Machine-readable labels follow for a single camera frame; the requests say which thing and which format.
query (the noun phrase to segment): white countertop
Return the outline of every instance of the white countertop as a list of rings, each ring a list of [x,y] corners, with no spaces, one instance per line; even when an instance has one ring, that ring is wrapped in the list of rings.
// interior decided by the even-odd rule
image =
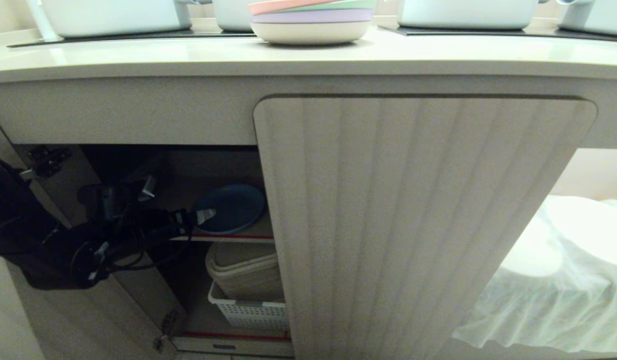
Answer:
[[[7,44],[25,43],[24,39],[24,35],[12,34]],[[334,47],[280,47],[258,38],[133,39],[24,48],[0,45],[0,83],[274,75],[530,75],[617,80],[617,42],[403,36],[374,27],[359,41]]]

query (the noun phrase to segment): white sheet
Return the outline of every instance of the white sheet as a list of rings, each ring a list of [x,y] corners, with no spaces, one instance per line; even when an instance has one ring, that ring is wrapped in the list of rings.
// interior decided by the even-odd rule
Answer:
[[[475,347],[494,340],[505,347],[522,344],[553,347],[567,353],[617,353],[617,264],[576,246],[565,235],[569,231],[565,231],[564,221],[557,224],[560,230],[556,228],[557,219],[549,216],[551,201],[557,201],[552,204],[555,209],[555,204],[566,200],[549,196],[535,215],[535,221],[546,225],[551,234],[542,243],[551,252],[562,255],[557,270],[546,276],[530,276],[533,271],[522,275],[510,270],[515,267],[501,266],[473,311],[453,332],[453,338]],[[608,202],[605,207],[617,211],[617,201]],[[617,241],[599,243],[617,246]]]

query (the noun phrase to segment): open cabinet door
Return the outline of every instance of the open cabinet door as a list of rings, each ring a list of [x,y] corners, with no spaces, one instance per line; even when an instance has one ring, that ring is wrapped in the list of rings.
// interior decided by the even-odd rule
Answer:
[[[261,101],[254,123],[295,356],[434,357],[596,111],[577,98]]]
[[[2,130],[0,158],[12,166],[24,167]],[[65,225],[70,224],[38,183],[33,182],[31,189],[51,214]],[[0,258],[0,279],[0,324],[9,319],[17,322],[7,328],[0,326],[0,359],[175,357],[176,349],[168,341],[159,351],[154,349],[162,331],[114,277],[87,290],[43,291],[30,287],[18,267]]]

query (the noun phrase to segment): white bowl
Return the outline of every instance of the white bowl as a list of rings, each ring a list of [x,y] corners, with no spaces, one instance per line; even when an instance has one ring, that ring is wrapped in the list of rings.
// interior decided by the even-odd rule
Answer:
[[[284,45],[328,45],[356,41],[366,34],[370,21],[329,23],[251,23],[261,39]]]

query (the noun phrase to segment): plastic basket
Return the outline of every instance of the plastic basket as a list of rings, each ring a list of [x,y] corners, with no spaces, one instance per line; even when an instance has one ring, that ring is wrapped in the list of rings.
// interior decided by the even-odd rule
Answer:
[[[208,301],[217,305],[226,320],[236,328],[289,329],[286,304],[283,302],[229,300],[215,281],[208,292]]]

